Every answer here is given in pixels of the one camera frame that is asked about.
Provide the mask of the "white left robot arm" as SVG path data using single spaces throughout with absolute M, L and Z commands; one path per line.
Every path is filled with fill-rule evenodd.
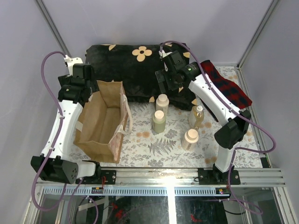
M 64 184 L 97 184 L 102 180 L 100 164 L 83 160 L 72 162 L 69 150 L 73 145 L 73 133 L 77 120 L 94 92 L 99 91 L 93 77 L 93 68 L 84 63 L 68 65 L 70 73 L 58 78 L 61 89 L 58 92 L 58 111 L 48 142 L 40 156 L 33 156 L 31 166 L 43 181 Z

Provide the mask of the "green bottle wooden cap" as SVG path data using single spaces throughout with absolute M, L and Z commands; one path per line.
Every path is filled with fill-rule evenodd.
M 153 115 L 153 130 L 156 133 L 162 133 L 165 130 L 166 115 L 163 111 L 157 110 Z

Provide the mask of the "beige bottle wooden cap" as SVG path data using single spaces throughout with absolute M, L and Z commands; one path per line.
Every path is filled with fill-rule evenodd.
M 156 110 L 163 111 L 164 114 L 167 114 L 169 106 L 169 99 L 166 94 L 160 94 L 156 99 Z

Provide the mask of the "brown jute canvas bag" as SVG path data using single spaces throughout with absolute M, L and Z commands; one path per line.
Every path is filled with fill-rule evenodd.
M 91 160 L 119 163 L 124 136 L 133 119 L 122 82 L 97 82 L 76 123 L 74 144 Z

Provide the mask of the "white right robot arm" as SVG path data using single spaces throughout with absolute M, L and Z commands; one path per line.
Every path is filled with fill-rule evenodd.
M 234 148 L 243 140 L 249 127 L 251 114 L 234 106 L 212 83 L 197 62 L 187 64 L 178 51 L 165 53 L 159 51 L 166 68 L 155 72 L 160 91 L 174 91 L 188 87 L 211 110 L 221 125 L 214 138 L 219 145 L 217 160 L 211 174 L 206 179 L 209 183 L 227 183 L 232 175 Z

